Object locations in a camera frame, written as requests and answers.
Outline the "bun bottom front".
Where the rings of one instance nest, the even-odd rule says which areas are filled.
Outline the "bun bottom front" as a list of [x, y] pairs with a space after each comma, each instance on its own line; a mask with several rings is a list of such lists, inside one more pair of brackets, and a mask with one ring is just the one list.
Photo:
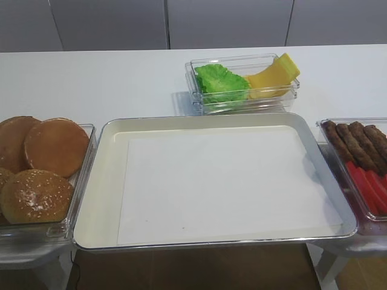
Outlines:
[[34, 125], [24, 140], [25, 159], [32, 169], [69, 178], [81, 167], [89, 136], [75, 122], [51, 118]]

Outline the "green lettuce leaf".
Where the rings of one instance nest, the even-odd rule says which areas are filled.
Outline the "green lettuce leaf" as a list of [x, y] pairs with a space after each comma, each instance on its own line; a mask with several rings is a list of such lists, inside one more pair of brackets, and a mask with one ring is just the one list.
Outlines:
[[247, 99], [248, 81], [221, 64], [195, 68], [204, 104], [239, 102]]

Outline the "clear plastic lettuce cheese bin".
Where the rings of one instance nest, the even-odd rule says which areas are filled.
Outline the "clear plastic lettuce cheese bin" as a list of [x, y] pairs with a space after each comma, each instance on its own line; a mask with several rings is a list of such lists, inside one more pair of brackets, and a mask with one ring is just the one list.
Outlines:
[[300, 87], [300, 70], [287, 53], [196, 59], [185, 70], [201, 115], [283, 111]]

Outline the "silver metal tray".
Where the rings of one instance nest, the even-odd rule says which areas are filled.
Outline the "silver metal tray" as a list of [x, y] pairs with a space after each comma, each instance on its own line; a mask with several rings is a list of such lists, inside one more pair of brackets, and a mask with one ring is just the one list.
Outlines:
[[[301, 139], [307, 158], [315, 169], [317, 181], [328, 200], [342, 218], [342, 225], [331, 233], [328, 227], [322, 236], [285, 238], [271, 234], [267, 237], [238, 237], [223, 240], [172, 243], [118, 243], [118, 233], [125, 190], [129, 142], [137, 138], [157, 138], [180, 135], [214, 135], [226, 133], [276, 132], [291, 129]], [[305, 120], [293, 113], [214, 115], [202, 117], [158, 117], [117, 119], [102, 129], [89, 180], [74, 227], [75, 243], [85, 250], [147, 249], [177, 247], [220, 247], [248, 243], [303, 242], [306, 240], [337, 239], [352, 236], [357, 221], [332, 174], [317, 141]]]

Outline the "white paper sheet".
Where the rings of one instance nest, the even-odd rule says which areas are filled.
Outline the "white paper sheet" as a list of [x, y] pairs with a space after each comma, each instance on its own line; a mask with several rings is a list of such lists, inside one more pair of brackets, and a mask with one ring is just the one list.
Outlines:
[[129, 142], [121, 245], [322, 236], [342, 223], [291, 129]]

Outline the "yellow cheese slice front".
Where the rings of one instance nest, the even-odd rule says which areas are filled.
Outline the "yellow cheese slice front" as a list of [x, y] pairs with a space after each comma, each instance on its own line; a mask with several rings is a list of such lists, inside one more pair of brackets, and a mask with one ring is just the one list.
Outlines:
[[262, 72], [245, 76], [250, 88], [253, 90], [249, 94], [250, 100], [277, 97], [284, 95], [287, 92], [285, 87], [291, 85], [292, 82], [284, 82], [280, 69], [278, 68], [277, 59]]

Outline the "yellow cheese slice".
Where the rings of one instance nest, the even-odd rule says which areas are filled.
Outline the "yellow cheese slice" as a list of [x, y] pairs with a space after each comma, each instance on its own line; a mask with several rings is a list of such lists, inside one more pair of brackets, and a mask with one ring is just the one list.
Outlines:
[[245, 76], [250, 88], [253, 90], [249, 94], [250, 100], [277, 97], [284, 95], [287, 92], [285, 87], [291, 85], [292, 82], [284, 82], [280, 69], [278, 68], [277, 59], [262, 72]]
[[291, 83], [300, 75], [299, 68], [287, 53], [281, 55], [276, 61], [285, 83]]

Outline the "yellow cheese slice rear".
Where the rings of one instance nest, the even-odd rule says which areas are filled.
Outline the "yellow cheese slice rear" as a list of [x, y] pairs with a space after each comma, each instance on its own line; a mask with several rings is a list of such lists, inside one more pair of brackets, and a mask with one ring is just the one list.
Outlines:
[[299, 68], [287, 53], [281, 55], [276, 61], [285, 83], [291, 83], [300, 75]]

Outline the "brown meat patty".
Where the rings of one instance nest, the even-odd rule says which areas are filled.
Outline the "brown meat patty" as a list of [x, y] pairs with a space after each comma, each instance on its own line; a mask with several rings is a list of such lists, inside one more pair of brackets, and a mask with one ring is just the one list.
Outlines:
[[349, 130], [361, 148], [377, 167], [375, 172], [377, 172], [380, 176], [383, 176], [386, 173], [386, 162], [379, 154], [371, 140], [366, 136], [364, 126], [356, 121], [349, 125]]
[[363, 150], [359, 142], [352, 135], [347, 124], [339, 123], [336, 126], [336, 130], [340, 135], [341, 139], [345, 142], [349, 152], [352, 154], [356, 163], [364, 170], [378, 171], [377, 166], [371, 157]]
[[375, 125], [367, 125], [363, 129], [368, 139], [372, 142], [380, 156], [386, 160], [387, 140], [386, 135], [380, 131]]
[[325, 135], [328, 138], [328, 141], [333, 145], [340, 159], [344, 162], [352, 162], [357, 164], [354, 157], [348, 150], [346, 144], [343, 142], [336, 130], [336, 124], [332, 121], [325, 121], [322, 123], [322, 128], [325, 131]]

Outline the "clear plastic bun bin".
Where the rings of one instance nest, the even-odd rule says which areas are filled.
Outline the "clear plastic bun bin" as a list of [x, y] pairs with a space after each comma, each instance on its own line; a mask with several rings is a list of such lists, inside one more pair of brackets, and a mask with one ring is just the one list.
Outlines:
[[41, 243], [72, 239], [72, 230], [77, 220], [97, 151], [95, 126], [93, 124], [80, 124], [79, 126], [89, 136], [89, 144], [82, 166], [70, 178], [70, 183], [74, 186], [74, 193], [64, 220], [36, 224], [1, 225], [1, 243]]

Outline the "sesame bun top front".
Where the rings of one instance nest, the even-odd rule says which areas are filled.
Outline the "sesame bun top front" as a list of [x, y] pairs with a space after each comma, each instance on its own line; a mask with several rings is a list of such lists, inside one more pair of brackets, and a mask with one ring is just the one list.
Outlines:
[[74, 193], [71, 183], [46, 170], [13, 175], [1, 190], [1, 211], [10, 224], [60, 222]]

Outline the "sesame bun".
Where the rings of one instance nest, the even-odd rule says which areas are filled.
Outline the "sesame bun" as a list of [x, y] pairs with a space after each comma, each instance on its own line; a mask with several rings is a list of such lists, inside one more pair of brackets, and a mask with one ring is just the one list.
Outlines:
[[46, 170], [13, 175], [1, 190], [1, 211], [10, 224], [60, 222], [74, 193], [71, 183]]
[[0, 168], [0, 194], [2, 194], [2, 189], [4, 188], [8, 180], [14, 175], [15, 174], [12, 171], [2, 167]]

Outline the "clear plastic meat tomato bin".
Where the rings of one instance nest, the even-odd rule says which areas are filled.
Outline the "clear plastic meat tomato bin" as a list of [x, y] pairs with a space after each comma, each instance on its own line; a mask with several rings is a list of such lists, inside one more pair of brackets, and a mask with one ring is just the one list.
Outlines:
[[360, 196], [356, 186], [353, 183], [344, 163], [341, 161], [339, 155], [326, 137], [322, 123], [327, 120], [316, 122], [319, 128], [319, 136], [317, 143], [320, 147], [330, 170], [339, 183], [343, 195], [351, 207], [357, 221], [357, 233], [362, 236], [385, 236], [386, 235], [386, 221], [374, 221], [368, 216], [368, 209]]

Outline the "flat bun bottom rear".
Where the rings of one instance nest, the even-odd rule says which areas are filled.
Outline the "flat bun bottom rear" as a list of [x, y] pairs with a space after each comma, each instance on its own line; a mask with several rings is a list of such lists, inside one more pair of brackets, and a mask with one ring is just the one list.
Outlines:
[[1, 122], [1, 167], [13, 173], [28, 169], [24, 140], [29, 130], [41, 121], [32, 116], [16, 116]]

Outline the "red tomato slice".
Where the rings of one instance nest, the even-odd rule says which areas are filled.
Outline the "red tomato slice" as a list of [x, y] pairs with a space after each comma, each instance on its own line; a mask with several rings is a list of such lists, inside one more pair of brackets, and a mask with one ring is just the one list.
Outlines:
[[356, 167], [352, 161], [348, 161], [345, 165], [369, 211], [374, 216], [378, 216], [381, 211], [378, 207], [376, 193], [367, 180], [365, 171], [361, 167]]
[[379, 187], [380, 187], [380, 190], [381, 190], [381, 193], [382, 193], [382, 196], [384, 198], [386, 198], [386, 195], [387, 195], [387, 183], [386, 183], [386, 176], [377, 176], [377, 181], [379, 182]]
[[362, 195], [374, 216], [386, 216], [386, 189], [375, 172], [358, 168], [362, 180]]

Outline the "sesame bun top rear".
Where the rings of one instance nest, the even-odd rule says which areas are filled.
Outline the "sesame bun top rear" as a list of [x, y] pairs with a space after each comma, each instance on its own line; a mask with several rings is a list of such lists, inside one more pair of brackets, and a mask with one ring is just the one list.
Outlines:
[[2, 189], [4, 188], [8, 180], [14, 175], [15, 174], [12, 171], [2, 167], [0, 168], [0, 194], [2, 194]]

